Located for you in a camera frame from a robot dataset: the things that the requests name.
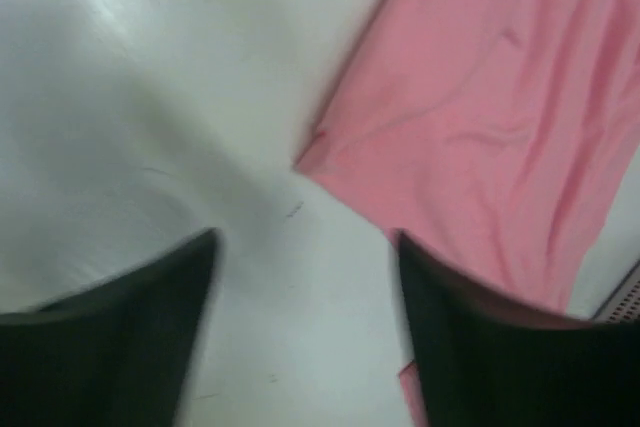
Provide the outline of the light pink t shirt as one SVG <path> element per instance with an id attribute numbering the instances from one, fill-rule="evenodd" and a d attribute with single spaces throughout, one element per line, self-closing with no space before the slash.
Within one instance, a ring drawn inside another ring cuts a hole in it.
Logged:
<path id="1" fill-rule="evenodd" d="M 639 0 L 382 0 L 297 170 L 393 243 L 566 309 L 639 146 Z"/>

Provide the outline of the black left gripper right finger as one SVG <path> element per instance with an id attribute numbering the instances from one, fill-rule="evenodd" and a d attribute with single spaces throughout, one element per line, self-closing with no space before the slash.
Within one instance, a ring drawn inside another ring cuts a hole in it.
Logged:
<path id="1" fill-rule="evenodd" d="M 397 234 L 396 258 L 430 426 L 636 426 L 639 324 L 522 303 Z"/>

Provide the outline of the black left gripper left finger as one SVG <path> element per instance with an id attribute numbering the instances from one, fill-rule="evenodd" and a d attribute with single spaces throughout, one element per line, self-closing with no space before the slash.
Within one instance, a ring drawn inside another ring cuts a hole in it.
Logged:
<path id="1" fill-rule="evenodd" d="M 205 230 L 101 284 L 2 314 L 2 425 L 175 425 L 219 251 Z"/>

